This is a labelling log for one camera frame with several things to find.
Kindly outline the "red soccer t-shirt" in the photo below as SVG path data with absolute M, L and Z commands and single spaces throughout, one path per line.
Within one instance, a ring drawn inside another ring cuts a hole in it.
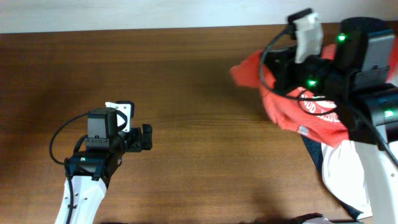
M 257 50 L 239 65 L 230 69 L 235 84 L 259 89 L 268 117 L 281 129 L 293 131 L 311 140 L 338 146 L 348 140 L 348 130 L 337 114 L 329 112 L 336 108 L 332 101 L 294 101 L 277 96 L 264 88 L 259 78 L 259 63 L 262 50 Z

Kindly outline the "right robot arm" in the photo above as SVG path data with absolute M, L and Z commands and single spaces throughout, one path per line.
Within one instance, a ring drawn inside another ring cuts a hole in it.
M 322 59 L 322 27 L 315 15 L 291 20 L 283 35 L 297 45 L 268 44 L 259 67 L 275 77 L 271 92 L 290 98 L 304 87 L 332 101 L 363 166 L 376 223 L 397 222 L 397 87 L 387 82 L 395 35 L 380 19 L 352 17 L 340 24 L 334 59 Z

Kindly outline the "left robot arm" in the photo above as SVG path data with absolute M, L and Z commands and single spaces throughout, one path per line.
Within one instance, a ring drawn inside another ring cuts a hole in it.
M 66 180 L 56 223 L 93 223 L 123 155 L 152 149 L 152 126 L 131 126 L 134 103 L 107 102 L 84 115 L 87 134 L 61 162 Z

